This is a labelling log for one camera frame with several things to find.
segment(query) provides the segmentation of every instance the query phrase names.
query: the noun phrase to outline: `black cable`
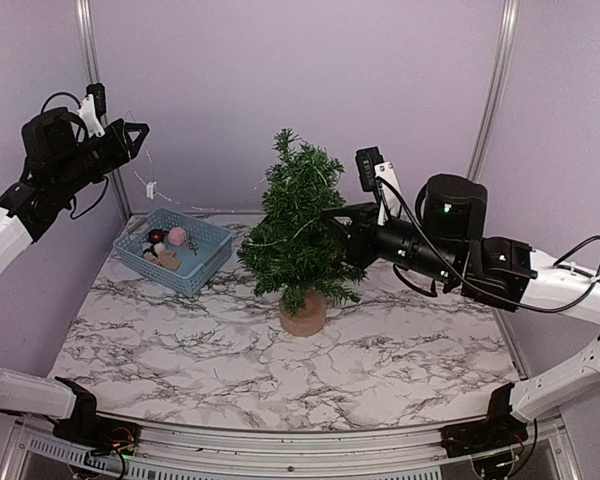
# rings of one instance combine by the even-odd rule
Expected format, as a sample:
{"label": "black cable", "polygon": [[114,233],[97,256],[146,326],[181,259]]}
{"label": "black cable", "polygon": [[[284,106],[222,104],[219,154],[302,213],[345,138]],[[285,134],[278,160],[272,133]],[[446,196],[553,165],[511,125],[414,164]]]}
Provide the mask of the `black cable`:
{"label": "black cable", "polygon": [[107,193],[107,188],[109,187],[109,177],[105,176],[104,178],[104,187],[102,189],[102,193],[100,193],[100,196],[98,197],[98,199],[93,202],[93,204],[87,208],[84,212],[80,213],[80,215],[76,215],[76,210],[78,209],[78,200],[76,199],[76,197],[73,197],[73,210],[71,210],[71,213],[69,214],[69,218],[71,220],[77,220],[80,217],[83,217],[84,215],[86,215],[87,213],[89,213],[91,210],[93,210],[94,208],[96,208],[98,206],[98,204],[102,201],[102,199],[104,198],[105,194]]}
{"label": "black cable", "polygon": [[80,108],[80,100],[78,100],[78,97],[76,97],[73,93],[69,93],[69,92],[56,92],[53,95],[51,95],[49,98],[47,98],[47,100],[42,104],[42,108],[40,109],[40,113],[44,113],[44,111],[47,108],[47,105],[49,105],[49,102],[51,100],[53,100],[54,98],[56,98],[56,97],[69,97],[74,102],[76,102],[76,105],[78,106],[78,108]]}
{"label": "black cable", "polygon": [[418,219],[418,222],[420,222],[420,225],[422,225],[422,203],[424,202],[426,196],[427,186],[424,185],[418,192],[418,196],[416,197],[416,203],[414,205],[416,211],[416,218]]}
{"label": "black cable", "polygon": [[[578,298],[576,298],[573,302],[568,303],[566,305],[563,305],[561,307],[556,307],[556,308],[540,308],[540,307],[535,307],[533,305],[527,305],[527,304],[524,304],[524,303],[514,302],[513,300],[509,300],[508,298],[504,298],[504,297],[501,297],[499,295],[495,295],[495,294],[493,294],[491,292],[488,292],[488,291],[486,291],[486,290],[484,290],[484,289],[482,289],[482,288],[474,285],[472,282],[470,282],[469,280],[467,280],[466,278],[464,278],[460,273],[458,273],[458,271],[453,267],[453,265],[451,265],[447,261],[447,259],[444,258],[444,256],[440,253],[440,251],[436,248],[436,246],[431,242],[431,240],[429,240],[429,237],[422,230],[422,227],[418,223],[417,219],[413,215],[413,212],[411,211],[411,209],[409,208],[409,206],[407,205],[407,203],[404,201],[404,198],[402,198],[402,195],[400,195],[400,193],[398,192],[398,190],[396,190],[396,188],[393,185],[391,185],[389,182],[387,182],[384,178],[382,178],[382,177],[376,177],[376,179],[379,180],[383,185],[385,185],[389,190],[391,190],[391,192],[396,196],[396,198],[400,202],[400,205],[402,206],[403,210],[407,213],[407,216],[409,217],[409,220],[411,221],[411,223],[413,223],[413,226],[415,227],[415,229],[418,231],[418,233],[420,234],[420,236],[422,237],[422,239],[429,246],[429,248],[433,251],[433,253],[436,255],[436,257],[438,257],[438,259],[442,262],[442,264],[447,268],[447,270],[449,272],[451,272],[460,281],[460,283],[462,283],[463,285],[469,287],[470,289],[472,289],[472,290],[474,290],[474,291],[476,291],[478,293],[481,293],[481,294],[486,295],[486,296],[491,297],[491,298],[495,298],[496,300],[499,300],[499,301],[501,301],[503,303],[506,303],[508,305],[512,305],[512,306],[518,307],[518,308],[523,308],[525,310],[530,310],[532,312],[538,312],[538,313],[561,313],[561,312],[569,310],[570,308],[573,308],[576,305],[578,305],[579,303],[581,303],[585,298],[587,298],[589,296],[589,294],[591,293],[591,291],[596,286],[596,282],[592,282],[591,285],[589,286],[589,288],[587,288],[587,290],[585,290],[585,292],[582,295],[580,295]],[[567,258],[568,256],[570,256],[573,253],[575,253],[578,249],[580,249],[583,246],[588,245],[589,243],[594,242],[596,240],[600,241],[600,235],[595,235],[593,237],[588,238],[587,240],[585,240],[584,242],[582,242],[580,245],[578,245],[577,247],[574,247],[569,252],[567,252],[567,254],[563,255],[561,257],[561,259]],[[599,277],[599,276],[600,276],[600,262],[598,263],[598,269],[596,270],[596,277]]]}
{"label": "black cable", "polygon": [[424,288],[420,288],[419,286],[414,285],[409,280],[407,280],[400,273],[400,270],[398,270],[398,269],[404,270],[405,272],[407,271],[407,269],[403,268],[403,267],[399,267],[395,263],[393,264],[393,273],[395,274],[395,276],[398,277],[398,279],[400,279],[400,281],[402,283],[404,283],[407,287],[409,287],[411,290],[413,290],[414,292],[418,292],[420,295],[424,295],[425,297],[429,297],[429,298],[436,298],[438,296],[438,292],[436,292],[436,281],[435,280],[431,281],[431,291],[427,291]]}
{"label": "black cable", "polygon": [[509,480],[518,475],[518,473],[520,473],[520,471],[527,466],[527,463],[529,463],[529,460],[531,460],[531,457],[533,456],[533,452],[535,452],[536,450],[536,445],[538,444],[538,420],[533,421],[533,428],[533,443],[531,444],[531,450],[529,450],[529,455],[527,455],[527,457],[522,461],[518,468],[511,472],[511,475],[508,476]]}
{"label": "black cable", "polygon": [[385,196],[384,191],[382,190],[380,190],[380,198],[382,198],[382,204],[384,205],[384,212],[387,215],[387,219],[390,219],[391,210],[389,209],[389,204],[387,203],[387,197]]}
{"label": "black cable", "polygon": [[127,474],[127,462],[125,461],[122,453],[120,453],[120,450],[118,450],[116,448],[115,452],[118,454],[118,456],[120,457],[120,461],[122,462],[122,471],[120,472],[120,476],[118,477],[117,480],[123,480],[124,476]]}

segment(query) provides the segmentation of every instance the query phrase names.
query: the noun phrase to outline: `metal corner post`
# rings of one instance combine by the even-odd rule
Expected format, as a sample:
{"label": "metal corner post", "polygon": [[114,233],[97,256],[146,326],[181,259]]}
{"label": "metal corner post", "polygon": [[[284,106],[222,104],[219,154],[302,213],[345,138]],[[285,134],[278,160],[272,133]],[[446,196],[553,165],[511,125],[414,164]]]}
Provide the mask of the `metal corner post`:
{"label": "metal corner post", "polygon": [[[89,0],[76,0],[76,14],[78,17],[78,29],[80,33],[80,49],[84,59],[85,70],[89,83],[100,82],[100,70],[98,68],[98,55],[96,53],[96,41],[93,34],[91,22],[91,5]],[[120,208],[120,214],[125,222],[131,217],[131,205],[124,187],[124,182],[119,170],[111,173],[111,183],[116,195],[116,201]]]}
{"label": "metal corner post", "polygon": [[467,171],[467,178],[472,182],[477,182],[480,179],[480,174],[484,167],[489,137],[493,128],[493,122],[500,101],[502,100],[504,85],[509,71],[509,63],[511,62],[511,52],[513,50],[513,39],[518,19],[519,4],[519,0],[504,0],[502,24],[500,25],[500,35],[498,37],[496,56],[493,62],[493,73],[491,74],[491,84],[489,85],[487,103],[482,116],[476,144],[473,149],[469,170]]}

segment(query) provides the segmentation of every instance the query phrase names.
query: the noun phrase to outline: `small figurine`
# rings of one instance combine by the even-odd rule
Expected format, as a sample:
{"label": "small figurine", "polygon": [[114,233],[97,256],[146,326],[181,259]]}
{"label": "small figurine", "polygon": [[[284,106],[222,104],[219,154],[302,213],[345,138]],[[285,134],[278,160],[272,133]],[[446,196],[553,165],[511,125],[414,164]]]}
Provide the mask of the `small figurine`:
{"label": "small figurine", "polygon": [[198,255],[198,244],[196,242],[189,239],[189,241],[187,242],[187,246],[189,247],[189,250],[193,251],[194,255],[196,255],[196,256]]}
{"label": "small figurine", "polygon": [[142,258],[155,265],[175,271],[182,264],[182,260],[176,258],[176,252],[167,250],[166,245],[162,242],[154,245],[145,243],[142,245],[142,248]]}

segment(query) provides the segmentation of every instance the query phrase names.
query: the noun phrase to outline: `red wire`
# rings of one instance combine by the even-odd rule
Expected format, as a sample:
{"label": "red wire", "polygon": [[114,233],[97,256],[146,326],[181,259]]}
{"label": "red wire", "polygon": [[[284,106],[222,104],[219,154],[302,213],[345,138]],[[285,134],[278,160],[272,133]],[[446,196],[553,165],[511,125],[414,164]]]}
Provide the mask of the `red wire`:
{"label": "red wire", "polygon": [[117,430],[124,430],[125,432],[127,432],[127,435],[128,435],[128,436],[127,436],[127,439],[129,440],[129,442],[133,443],[133,441],[134,441],[134,439],[133,439],[133,435],[131,435],[131,432],[129,431],[129,429],[128,429],[128,428],[125,428],[125,427],[116,427],[116,428],[114,428],[114,429],[112,430],[112,432],[111,432],[111,433],[113,433],[113,432],[115,432],[115,431],[117,431]]}

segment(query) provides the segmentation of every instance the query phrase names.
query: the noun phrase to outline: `artificial pine tree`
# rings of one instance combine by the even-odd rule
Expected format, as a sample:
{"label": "artificial pine tree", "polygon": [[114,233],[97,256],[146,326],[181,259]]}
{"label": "artificial pine tree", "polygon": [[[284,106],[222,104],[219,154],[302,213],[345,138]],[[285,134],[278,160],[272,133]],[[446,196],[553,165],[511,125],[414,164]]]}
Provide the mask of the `artificial pine tree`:
{"label": "artificial pine tree", "polygon": [[280,161],[266,172],[269,190],[262,203],[267,216],[238,252],[256,277],[256,296],[284,290],[283,306],[291,315],[304,308],[311,290],[336,303],[359,301],[345,283],[359,282],[365,273],[344,263],[344,247],[320,221],[324,210],[344,205],[336,190],[344,167],[291,129],[275,141]]}

